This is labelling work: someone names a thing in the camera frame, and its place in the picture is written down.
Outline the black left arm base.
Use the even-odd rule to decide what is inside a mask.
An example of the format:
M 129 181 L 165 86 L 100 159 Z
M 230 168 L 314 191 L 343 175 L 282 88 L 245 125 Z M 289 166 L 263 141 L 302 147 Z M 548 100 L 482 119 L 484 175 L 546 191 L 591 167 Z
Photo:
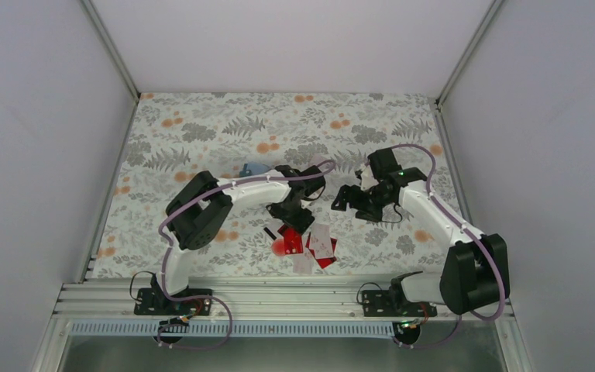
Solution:
M 209 315 L 211 300 L 171 301 L 159 288 L 140 288 L 132 297 L 136 302 L 135 315 Z

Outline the aluminium corner post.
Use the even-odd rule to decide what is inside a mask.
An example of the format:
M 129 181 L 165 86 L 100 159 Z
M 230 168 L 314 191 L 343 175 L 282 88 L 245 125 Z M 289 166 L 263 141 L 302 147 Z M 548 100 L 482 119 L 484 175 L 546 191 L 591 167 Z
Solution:
M 480 46 L 485 35 L 488 33 L 490 27 L 494 23 L 494 20 L 498 17 L 499 12 L 503 8 L 505 2 L 505 0 L 493 0 L 485 11 L 483 18 L 476 27 L 474 34 L 464 48 L 464 51 L 453 68 L 452 73 L 449 75 L 448 80 L 439 93 L 439 96 L 435 100 L 435 107 L 439 111 L 442 110 L 443 105 L 450 96 L 453 88 L 456 86 L 457 81 L 461 78 L 466 66 Z
M 136 87 L 136 83 L 132 79 L 132 75 L 130 74 L 120 52 L 118 51 L 113 38 L 107 30 L 105 22 L 100 16 L 95 3 L 92 0 L 79 0 L 78 2 L 83 7 L 88 20 L 92 24 L 92 27 L 94 28 L 98 38 L 106 50 L 106 53 L 114 64 L 115 69 L 117 70 L 119 77 L 124 83 L 129 95 L 132 97 L 134 102 L 138 102 L 140 97 L 139 89 Z

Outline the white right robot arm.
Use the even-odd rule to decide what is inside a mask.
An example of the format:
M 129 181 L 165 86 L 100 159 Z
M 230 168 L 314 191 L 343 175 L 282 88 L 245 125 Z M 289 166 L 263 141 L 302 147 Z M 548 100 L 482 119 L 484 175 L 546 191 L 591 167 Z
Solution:
M 339 189 L 332 209 L 355 210 L 358 219 L 381 222 L 383 208 L 400 206 L 432 235 L 445 254 L 441 270 L 402 274 L 390 283 L 388 303 L 397 315 L 408 315 L 418 303 L 445 305 L 456 315 L 498 319 L 510 296 L 507 244 L 467 222 L 435 192 L 435 168 L 424 173 L 404 168 L 389 147 L 371 153 L 356 172 L 358 185 Z

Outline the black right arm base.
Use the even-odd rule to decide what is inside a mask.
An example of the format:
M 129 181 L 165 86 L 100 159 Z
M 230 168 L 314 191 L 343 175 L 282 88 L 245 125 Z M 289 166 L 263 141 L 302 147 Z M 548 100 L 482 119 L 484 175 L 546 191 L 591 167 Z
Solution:
M 404 297 L 392 294 L 388 290 L 362 290 L 357 295 L 365 317 L 436 317 L 438 310 L 428 302 L 409 302 Z

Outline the aluminium corner post right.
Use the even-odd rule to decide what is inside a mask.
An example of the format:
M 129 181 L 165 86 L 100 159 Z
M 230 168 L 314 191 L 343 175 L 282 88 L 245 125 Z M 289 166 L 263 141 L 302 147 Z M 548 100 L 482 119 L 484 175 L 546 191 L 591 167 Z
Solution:
M 503 8 L 505 2 L 505 0 L 493 0 L 485 11 L 483 18 L 476 27 L 474 34 L 464 48 L 464 51 L 453 68 L 452 73 L 449 75 L 448 80 L 439 93 L 439 96 L 435 100 L 435 107 L 439 111 L 442 110 L 443 105 L 450 96 L 453 88 L 456 86 L 457 81 L 461 78 L 466 66 L 480 46 L 485 35 L 488 33 L 490 27 L 494 23 L 494 20 L 498 17 L 499 12 Z

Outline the white floral card on table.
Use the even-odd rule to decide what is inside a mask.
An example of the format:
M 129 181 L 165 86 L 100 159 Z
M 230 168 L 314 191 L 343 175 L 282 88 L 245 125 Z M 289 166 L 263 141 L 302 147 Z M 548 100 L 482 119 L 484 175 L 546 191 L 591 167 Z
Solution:
M 328 164 L 328 159 L 323 157 L 320 154 L 315 154 L 309 162 L 310 166 L 316 166 L 318 168 L 324 167 L 327 164 Z

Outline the blue leather card holder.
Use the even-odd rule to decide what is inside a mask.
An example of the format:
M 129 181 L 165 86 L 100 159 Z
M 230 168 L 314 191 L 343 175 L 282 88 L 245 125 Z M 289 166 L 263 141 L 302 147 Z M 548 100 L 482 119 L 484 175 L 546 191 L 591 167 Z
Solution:
M 267 171 L 270 171 L 271 167 L 257 162 L 249 162 L 245 163 L 242 166 L 242 170 L 239 172 L 240 177 L 252 177 L 259 174 L 264 174 Z

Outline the aluminium rail frame front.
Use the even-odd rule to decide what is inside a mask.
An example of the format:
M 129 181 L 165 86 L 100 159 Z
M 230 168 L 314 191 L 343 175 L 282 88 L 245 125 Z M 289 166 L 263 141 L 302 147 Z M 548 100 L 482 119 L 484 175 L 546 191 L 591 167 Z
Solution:
M 148 287 L 149 278 L 91 280 L 64 284 L 53 316 L 57 318 L 121 318 L 134 316 L 130 290 Z M 214 304 L 208 319 L 224 320 L 229 308 L 235 320 L 359 321 L 365 318 L 356 301 L 362 285 L 348 277 L 195 278 L 193 288 L 208 288 Z

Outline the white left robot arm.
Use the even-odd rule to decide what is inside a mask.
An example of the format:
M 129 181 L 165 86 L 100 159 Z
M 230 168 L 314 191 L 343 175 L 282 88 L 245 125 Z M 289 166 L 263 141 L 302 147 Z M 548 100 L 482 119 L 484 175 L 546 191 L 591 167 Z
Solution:
M 167 217 L 158 229 L 169 248 L 156 275 L 159 288 L 154 304 L 167 314 L 183 307 L 183 291 L 191 276 L 189 253 L 214 240 L 235 209 L 262 205 L 296 233 L 306 233 L 315 221 L 306 203 L 325 189 L 325 175 L 331 171 L 318 166 L 299 171 L 280 165 L 262 174 L 233 179 L 216 178 L 207 170 L 197 174 L 168 204 Z

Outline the aluminium corner post left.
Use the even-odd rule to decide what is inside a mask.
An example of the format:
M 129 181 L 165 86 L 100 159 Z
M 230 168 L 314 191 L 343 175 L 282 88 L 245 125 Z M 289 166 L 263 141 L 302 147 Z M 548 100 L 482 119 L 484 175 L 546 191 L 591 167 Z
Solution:
M 92 24 L 92 27 L 94 28 L 98 38 L 106 50 L 106 53 L 114 64 L 115 69 L 117 70 L 119 77 L 124 83 L 129 95 L 132 97 L 134 102 L 138 102 L 140 97 L 139 89 L 136 87 L 136 83 L 132 79 L 132 75 L 130 74 L 120 52 L 118 51 L 113 38 L 107 30 L 105 22 L 100 16 L 95 3 L 92 0 L 79 0 L 78 2 L 83 7 L 88 20 Z

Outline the white card with red circle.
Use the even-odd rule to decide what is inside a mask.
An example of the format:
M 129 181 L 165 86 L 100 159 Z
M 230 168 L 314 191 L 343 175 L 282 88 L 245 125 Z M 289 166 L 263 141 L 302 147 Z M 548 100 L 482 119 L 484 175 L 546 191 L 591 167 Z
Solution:
M 274 231 L 268 227 L 263 229 L 264 233 L 270 238 L 271 244 L 270 249 L 271 251 L 279 257 L 283 257 L 286 255 L 286 248 L 284 243 L 284 238 L 279 232 Z

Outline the white VIP chip card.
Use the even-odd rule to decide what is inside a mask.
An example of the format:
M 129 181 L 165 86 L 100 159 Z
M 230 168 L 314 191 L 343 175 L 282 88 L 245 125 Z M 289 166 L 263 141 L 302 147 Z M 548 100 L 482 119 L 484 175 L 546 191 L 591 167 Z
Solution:
M 311 227 L 311 248 L 317 252 L 317 256 L 319 254 L 325 253 L 326 250 L 331 248 L 330 245 L 330 228 L 328 225 L 323 225 L 320 223 L 315 223 Z

